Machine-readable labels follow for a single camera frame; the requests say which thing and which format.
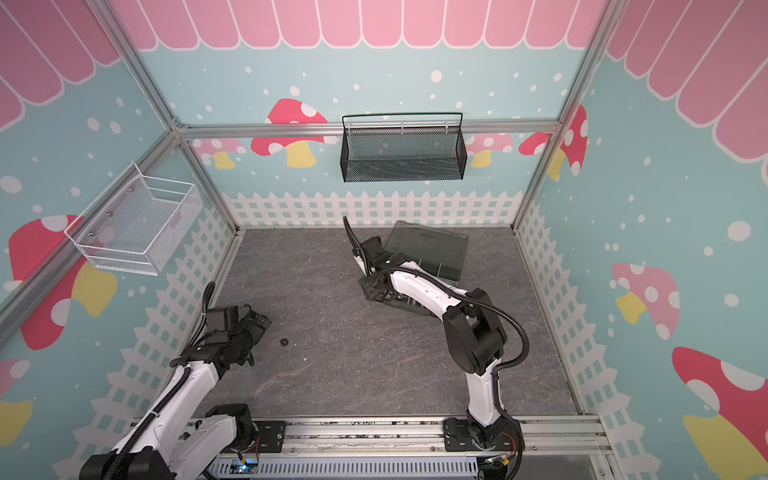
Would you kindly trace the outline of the grey compartment organizer box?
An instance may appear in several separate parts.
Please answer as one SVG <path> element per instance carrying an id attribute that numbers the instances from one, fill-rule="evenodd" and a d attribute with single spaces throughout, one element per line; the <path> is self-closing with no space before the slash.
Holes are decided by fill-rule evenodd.
<path id="1" fill-rule="evenodd" d="M 422 270 L 442 282 L 453 287 L 459 286 L 469 245 L 468 235 L 398 220 L 386 240 L 381 238 L 381 242 L 385 250 L 400 252 L 408 261 L 416 263 Z M 361 247 L 353 247 L 352 252 L 360 269 L 364 270 Z M 432 316 L 428 309 L 405 294 L 396 293 L 387 286 L 372 287 L 365 275 L 358 283 L 367 300 L 422 316 Z"/>

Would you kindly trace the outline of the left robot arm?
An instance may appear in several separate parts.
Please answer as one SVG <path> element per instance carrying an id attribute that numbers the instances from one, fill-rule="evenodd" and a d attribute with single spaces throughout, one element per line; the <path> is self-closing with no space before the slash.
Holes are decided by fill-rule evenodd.
<path id="1" fill-rule="evenodd" d="M 198 330 L 170 362 L 173 376 L 142 419 L 109 452 L 91 456 L 81 479 L 196 479 L 224 450 L 242 454 L 260 439 L 249 407 L 211 408 L 188 438 L 193 414 L 233 366 L 253 366 L 271 326 L 250 305 L 205 307 Z"/>

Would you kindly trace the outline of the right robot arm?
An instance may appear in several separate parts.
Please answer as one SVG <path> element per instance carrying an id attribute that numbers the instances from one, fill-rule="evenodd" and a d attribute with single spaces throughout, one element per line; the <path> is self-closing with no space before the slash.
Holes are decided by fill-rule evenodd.
<path id="1" fill-rule="evenodd" d="M 368 300 L 421 309 L 441 321 L 450 356 L 466 375 L 470 438 L 481 449 L 509 440 L 513 452 L 522 452 L 520 424 L 503 406 L 499 387 L 500 371 L 520 365 L 530 352 L 520 323 L 493 305 L 485 291 L 443 282 L 415 261 L 384 250 L 379 237 L 361 242 L 352 232 L 347 236 Z"/>

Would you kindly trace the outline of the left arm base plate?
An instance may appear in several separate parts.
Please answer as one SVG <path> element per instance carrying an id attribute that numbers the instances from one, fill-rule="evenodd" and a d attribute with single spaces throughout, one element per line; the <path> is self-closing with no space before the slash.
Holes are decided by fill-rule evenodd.
<path id="1" fill-rule="evenodd" d="M 253 456 L 281 453 L 286 439 L 286 429 L 286 421 L 254 421 L 252 433 L 243 441 L 237 441 L 234 447 L 229 447 L 229 450 L 232 453 Z"/>

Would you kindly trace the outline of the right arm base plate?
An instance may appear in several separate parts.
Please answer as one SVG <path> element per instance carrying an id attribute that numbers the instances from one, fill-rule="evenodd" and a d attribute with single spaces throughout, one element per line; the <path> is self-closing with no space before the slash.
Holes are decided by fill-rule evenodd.
<path id="1" fill-rule="evenodd" d="M 442 432 L 448 452 L 525 450 L 521 425 L 516 419 L 500 417 L 490 426 L 483 426 L 472 418 L 450 417 L 443 421 Z"/>

